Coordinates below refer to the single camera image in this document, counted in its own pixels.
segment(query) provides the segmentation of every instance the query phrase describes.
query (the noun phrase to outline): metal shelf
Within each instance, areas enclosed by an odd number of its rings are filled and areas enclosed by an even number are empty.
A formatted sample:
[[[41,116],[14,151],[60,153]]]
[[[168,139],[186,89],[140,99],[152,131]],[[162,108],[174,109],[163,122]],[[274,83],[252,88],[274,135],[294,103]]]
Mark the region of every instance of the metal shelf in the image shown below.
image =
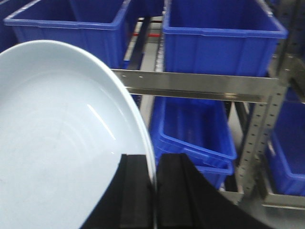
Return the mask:
[[[276,193],[272,182],[270,181],[270,172],[265,163],[265,159],[262,159],[262,165],[257,175],[257,187],[262,197],[262,205],[265,207],[273,208],[288,208],[305,210],[305,197],[282,195]]]
[[[267,103],[276,78],[113,69],[132,94]]]
[[[113,69],[130,93],[144,95],[140,111],[147,126],[150,122],[154,96],[237,102],[235,105],[244,134],[236,160],[237,190],[221,192],[235,204],[243,195],[251,196],[255,186],[254,178],[260,166],[260,155],[264,154],[289,85],[285,80],[288,79],[287,73],[293,71],[280,71],[279,79],[275,75],[276,71],[269,71],[271,77],[163,72],[162,37],[154,66],[154,72]],[[244,102],[253,103],[250,113]]]
[[[295,55],[287,54],[280,73],[282,83],[290,83],[300,101],[305,103],[305,62]]]

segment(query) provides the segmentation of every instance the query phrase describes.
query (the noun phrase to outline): blue plastic bin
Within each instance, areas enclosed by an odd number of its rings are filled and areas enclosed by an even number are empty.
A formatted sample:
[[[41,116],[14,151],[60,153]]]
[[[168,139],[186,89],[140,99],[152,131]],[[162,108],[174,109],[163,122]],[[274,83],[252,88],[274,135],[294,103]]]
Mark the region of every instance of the blue plastic bin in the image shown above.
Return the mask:
[[[156,148],[186,153],[198,166],[222,168],[236,150],[221,101],[157,97],[150,134]]]
[[[120,68],[136,25],[130,0],[34,0],[8,16],[19,42],[57,40]]]
[[[305,196],[304,104],[283,104],[266,156],[277,191]]]
[[[265,76],[286,29],[256,0],[168,0],[168,72]]]
[[[156,157],[156,164],[159,163],[160,158]],[[224,168],[214,168],[208,165],[195,166],[197,170],[216,188],[219,189],[227,176],[234,173],[232,162],[227,162]]]
[[[5,26],[3,19],[15,12],[31,0],[0,0],[0,52],[18,43],[13,29]]]
[[[162,16],[164,0],[133,0],[139,18]]]

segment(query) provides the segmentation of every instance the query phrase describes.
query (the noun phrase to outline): ceramic plate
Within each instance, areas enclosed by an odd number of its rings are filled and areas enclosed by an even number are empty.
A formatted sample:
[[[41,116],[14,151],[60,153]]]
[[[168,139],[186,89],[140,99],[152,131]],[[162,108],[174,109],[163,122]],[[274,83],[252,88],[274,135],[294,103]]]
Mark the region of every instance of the ceramic plate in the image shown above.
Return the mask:
[[[90,53],[33,41],[0,54],[0,228],[78,229],[121,154],[153,150],[139,110]]]

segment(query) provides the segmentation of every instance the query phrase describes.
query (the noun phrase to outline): white plate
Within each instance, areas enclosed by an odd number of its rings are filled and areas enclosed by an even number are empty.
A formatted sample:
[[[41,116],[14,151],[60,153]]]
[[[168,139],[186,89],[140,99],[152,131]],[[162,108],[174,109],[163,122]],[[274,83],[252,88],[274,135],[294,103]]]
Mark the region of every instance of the white plate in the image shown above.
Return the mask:
[[[88,52],[33,41],[0,54],[0,228],[78,229],[121,154],[153,150],[123,84]]]

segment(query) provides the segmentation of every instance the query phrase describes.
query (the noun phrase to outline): metal shelving rack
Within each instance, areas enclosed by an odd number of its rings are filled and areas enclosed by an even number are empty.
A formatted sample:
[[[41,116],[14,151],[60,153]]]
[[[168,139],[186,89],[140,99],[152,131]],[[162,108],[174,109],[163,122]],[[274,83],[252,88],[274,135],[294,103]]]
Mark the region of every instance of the metal shelving rack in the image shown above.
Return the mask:
[[[279,9],[290,4],[289,28],[303,0],[282,0]],[[147,26],[150,20],[144,20]],[[173,96],[200,99],[214,99],[235,102],[235,107],[243,130],[243,140],[239,157],[236,160],[235,178],[237,189],[223,191],[232,202],[237,204],[243,195],[250,197],[256,185],[262,194],[264,206],[279,208],[305,208],[305,197],[276,194],[268,181],[264,166],[264,151],[269,135],[280,112],[285,93],[291,84],[302,102],[305,102],[305,64],[295,55],[286,54],[295,39],[292,30],[290,37],[280,42],[277,54],[270,64],[269,77],[229,76],[210,74],[168,73],[163,72],[163,39],[161,37],[154,72],[113,69],[126,88],[132,94],[143,96],[140,110],[144,121],[149,125],[153,96]],[[141,44],[147,31],[139,34]],[[138,56],[142,48],[135,47],[132,57]],[[247,113],[244,102],[251,103],[251,113]]]

